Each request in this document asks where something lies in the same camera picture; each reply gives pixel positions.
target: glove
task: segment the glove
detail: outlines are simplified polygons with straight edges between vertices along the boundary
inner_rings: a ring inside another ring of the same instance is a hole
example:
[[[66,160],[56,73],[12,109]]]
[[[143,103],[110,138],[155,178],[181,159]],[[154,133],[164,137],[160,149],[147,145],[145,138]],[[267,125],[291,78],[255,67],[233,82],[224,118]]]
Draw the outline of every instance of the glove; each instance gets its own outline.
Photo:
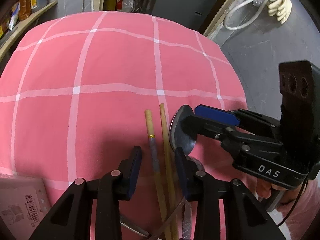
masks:
[[[268,14],[270,16],[277,15],[277,20],[283,24],[288,19],[292,3],[291,0],[269,0]]]

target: white cable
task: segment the white cable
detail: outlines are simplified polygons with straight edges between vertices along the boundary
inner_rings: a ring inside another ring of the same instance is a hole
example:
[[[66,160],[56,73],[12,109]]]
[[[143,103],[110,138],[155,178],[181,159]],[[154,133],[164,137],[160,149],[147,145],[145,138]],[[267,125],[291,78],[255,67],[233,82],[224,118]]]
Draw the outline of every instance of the white cable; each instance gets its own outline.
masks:
[[[235,31],[235,30],[240,30],[243,29],[245,27],[247,27],[249,24],[251,24],[255,19],[257,19],[257,17],[259,16],[259,14],[262,12],[263,8],[265,7],[265,5],[268,3],[269,0],[264,0],[263,3],[260,5],[259,9],[257,10],[257,12],[255,13],[255,15],[246,23],[236,26],[236,27],[229,27],[226,23],[227,19],[229,19],[229,17],[239,8],[247,5],[248,3],[253,2],[254,0],[246,0],[243,3],[240,3],[239,5],[237,5],[236,7],[234,7],[233,9],[231,9],[230,12],[227,13],[227,15],[225,16],[225,18],[223,19],[223,26],[231,31]]]

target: gray floor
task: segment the gray floor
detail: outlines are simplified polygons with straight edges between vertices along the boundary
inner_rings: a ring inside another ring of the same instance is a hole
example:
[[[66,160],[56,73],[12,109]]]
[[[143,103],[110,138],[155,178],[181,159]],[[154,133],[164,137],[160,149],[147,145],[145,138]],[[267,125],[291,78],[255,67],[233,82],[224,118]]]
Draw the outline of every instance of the gray floor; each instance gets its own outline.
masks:
[[[309,60],[320,67],[320,33],[302,4],[291,1],[292,12],[283,25],[265,9],[253,24],[235,31],[221,47],[239,76],[248,108],[277,119],[282,100],[278,64]],[[248,10],[250,18],[257,7],[249,6]]]

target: human hand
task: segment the human hand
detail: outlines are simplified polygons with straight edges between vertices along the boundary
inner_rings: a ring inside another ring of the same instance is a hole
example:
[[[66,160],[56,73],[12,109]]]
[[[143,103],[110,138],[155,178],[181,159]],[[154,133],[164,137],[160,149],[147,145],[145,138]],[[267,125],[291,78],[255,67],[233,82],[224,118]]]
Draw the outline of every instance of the human hand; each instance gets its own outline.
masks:
[[[269,198],[271,196],[271,188],[276,189],[276,190],[285,190],[286,192],[284,193],[284,195],[279,203],[286,204],[286,203],[289,203],[292,200],[295,200],[297,198],[301,187],[302,187],[302,184],[294,190],[287,190],[283,187],[274,185],[271,182],[267,182],[263,179],[258,179],[257,186],[256,186],[256,192],[259,197]]]

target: wooden stick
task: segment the wooden stick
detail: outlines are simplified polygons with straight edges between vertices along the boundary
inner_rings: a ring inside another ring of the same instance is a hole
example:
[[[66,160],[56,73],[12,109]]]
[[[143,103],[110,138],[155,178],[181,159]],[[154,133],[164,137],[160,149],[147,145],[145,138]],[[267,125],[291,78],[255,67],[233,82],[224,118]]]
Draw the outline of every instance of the wooden stick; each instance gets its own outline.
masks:
[[[176,193],[174,189],[173,172],[171,166],[171,147],[169,142],[169,134],[167,127],[167,118],[165,117],[164,104],[160,104],[160,117],[162,126],[162,138],[164,145],[165,170],[167,174],[167,184],[169,193],[170,211],[173,211],[176,205]],[[177,216],[171,221],[171,233],[173,240],[179,240]]]
[[[162,222],[164,222],[167,217],[167,205],[165,203],[164,189],[161,182],[160,165],[159,165],[159,160],[157,156],[156,137],[155,137],[155,132],[153,130],[152,114],[150,110],[144,111],[144,114],[146,116],[149,147],[151,151],[152,167],[153,167],[153,173],[154,173],[154,180],[156,184],[160,214],[161,214]],[[170,226],[168,226],[164,230],[164,236],[166,240],[172,240]]]

